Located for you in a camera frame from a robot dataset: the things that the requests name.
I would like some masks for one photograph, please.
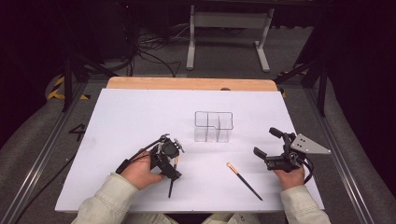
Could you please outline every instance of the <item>wire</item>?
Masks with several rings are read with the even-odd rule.
[[[67,167],[67,165],[70,164],[71,161],[74,160],[74,158],[76,157],[75,153],[70,160],[61,168],[61,170],[58,171],[58,173],[55,174],[55,176],[30,200],[30,202],[28,204],[26,204],[23,208],[23,210],[20,212],[20,214],[18,215],[18,218],[15,220],[14,224],[17,224],[20,219],[22,218],[23,214],[26,212],[26,210],[32,205],[32,203],[35,201],[35,199],[38,198],[38,196],[58,177],[58,175],[61,174],[61,172]]]
[[[160,61],[160,62],[163,63],[166,67],[169,68],[169,70],[170,70],[171,73],[172,73],[172,77],[176,77],[174,71],[172,70],[172,68],[171,68],[166,62],[164,62],[164,61],[161,60],[160,58],[158,58],[158,57],[156,57],[156,56],[154,56],[154,55],[152,55],[152,54],[149,54],[149,53],[147,53],[147,52],[145,52],[145,51],[140,51],[140,53],[147,54],[148,56],[151,56],[151,57],[157,59],[158,61]]]
[[[306,161],[301,160],[300,158],[297,159],[298,162],[301,162],[304,166],[306,166],[306,168],[308,168],[309,170],[309,175],[306,177],[306,179],[304,180],[304,184],[306,184],[311,178],[312,178],[312,174],[314,172],[314,163],[309,160],[308,158],[306,158]]]

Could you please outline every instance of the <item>human hand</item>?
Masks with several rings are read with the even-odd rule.
[[[135,185],[138,189],[145,189],[151,184],[161,182],[162,175],[155,175],[150,171],[151,158],[149,152],[139,154],[120,175]]]
[[[298,170],[293,170],[290,173],[284,172],[283,170],[274,170],[274,173],[279,178],[283,190],[304,184],[305,171],[303,167],[300,167]]]

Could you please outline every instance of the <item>metal stand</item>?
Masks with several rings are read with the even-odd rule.
[[[300,65],[287,74],[284,74],[282,77],[277,77],[274,79],[276,84],[280,84],[283,81],[294,77],[301,72],[309,69],[306,73],[305,78],[301,81],[303,88],[312,88],[315,85],[315,82],[319,80],[319,89],[318,89],[318,110],[322,117],[325,117],[324,114],[324,100],[326,95],[326,84],[327,84],[327,67],[324,61],[312,61],[310,63],[306,63]]]
[[[268,13],[219,13],[219,12],[195,12],[191,6],[190,15],[190,44],[187,54],[187,70],[194,67],[195,55],[195,27],[229,27],[229,28],[251,28],[262,29],[262,38],[255,42],[257,54],[263,72],[269,72],[270,67],[262,49],[268,29],[271,25],[274,10],[269,9]]]

